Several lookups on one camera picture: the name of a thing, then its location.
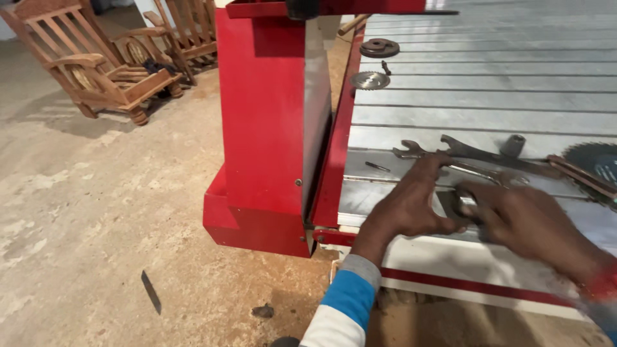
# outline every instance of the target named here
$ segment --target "wrench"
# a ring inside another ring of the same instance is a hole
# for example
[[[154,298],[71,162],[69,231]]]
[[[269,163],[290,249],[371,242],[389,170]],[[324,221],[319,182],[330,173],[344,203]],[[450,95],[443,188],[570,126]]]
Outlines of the wrench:
[[[399,159],[417,159],[430,153],[422,149],[422,147],[420,147],[420,145],[415,141],[403,140],[400,143],[403,146],[407,147],[408,150],[403,151],[398,148],[392,148],[392,152]],[[493,171],[475,165],[469,165],[460,161],[453,161],[448,166],[458,171],[485,178],[486,180],[492,181],[497,185],[504,186],[505,188],[513,188],[517,186],[513,183],[514,181],[520,182],[522,184],[529,183],[529,180],[527,178],[517,176],[511,172]]]
[[[483,151],[462,143],[461,141],[449,137],[448,135],[441,135],[441,142],[445,142],[450,146],[450,148],[445,151],[445,153],[450,157],[469,158],[490,162],[509,167],[511,169],[525,171],[530,174],[541,175],[556,180],[563,178],[562,174],[558,170],[555,170],[550,166],[534,164],[532,162],[522,161],[521,159]]]

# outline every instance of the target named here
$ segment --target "wooden chair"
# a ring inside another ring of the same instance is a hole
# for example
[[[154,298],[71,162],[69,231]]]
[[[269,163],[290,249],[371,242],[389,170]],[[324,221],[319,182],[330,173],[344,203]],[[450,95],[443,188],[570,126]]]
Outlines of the wooden chair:
[[[135,29],[112,43],[88,0],[22,0],[0,9],[0,15],[88,118],[97,118],[92,107],[104,107],[128,112],[135,124],[144,125],[142,102],[165,87],[173,97],[183,94],[179,73],[149,74],[142,66],[148,58],[169,62],[152,39],[173,40],[164,28]]]
[[[214,4],[212,0],[164,0],[172,15],[176,28],[165,14],[161,0],[154,0],[161,16],[153,11],[144,12],[144,17],[157,28],[165,28],[172,33],[175,40],[168,46],[166,53],[175,64],[184,70],[193,85],[197,85],[188,60],[195,59],[217,51],[216,29],[214,24]]]

